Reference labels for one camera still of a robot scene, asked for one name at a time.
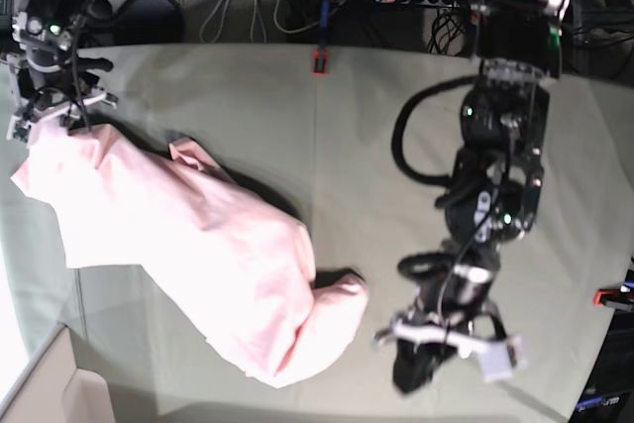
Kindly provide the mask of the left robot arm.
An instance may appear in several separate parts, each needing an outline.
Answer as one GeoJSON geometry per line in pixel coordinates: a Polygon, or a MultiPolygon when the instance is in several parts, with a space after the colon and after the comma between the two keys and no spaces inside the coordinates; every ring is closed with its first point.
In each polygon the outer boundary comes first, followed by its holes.
{"type": "Polygon", "coordinates": [[[490,290],[500,248],[533,228],[544,182],[542,152],[550,96],[543,83],[562,73],[562,24],[571,0],[469,0],[475,15],[475,75],[411,96],[395,121],[391,154],[416,183],[442,189],[435,206],[449,239],[434,252],[407,256],[398,273],[417,287],[413,303],[375,334],[392,342],[394,386],[412,393],[452,358],[476,357],[487,382],[507,379],[524,363],[490,290]],[[404,136],[416,107],[441,93],[467,89],[460,108],[463,140],[449,175],[414,169],[404,136]]]}

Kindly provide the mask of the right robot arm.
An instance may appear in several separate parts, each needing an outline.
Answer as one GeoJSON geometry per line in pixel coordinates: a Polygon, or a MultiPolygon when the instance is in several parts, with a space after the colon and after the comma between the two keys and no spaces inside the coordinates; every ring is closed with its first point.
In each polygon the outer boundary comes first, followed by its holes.
{"type": "Polygon", "coordinates": [[[135,1],[125,0],[114,10],[107,0],[27,0],[13,15],[14,47],[3,55],[14,101],[9,140],[25,143],[47,121],[88,125],[89,107],[117,105],[117,96],[100,86],[98,76],[113,63],[80,56],[79,45],[86,28],[116,26],[135,1]]]}

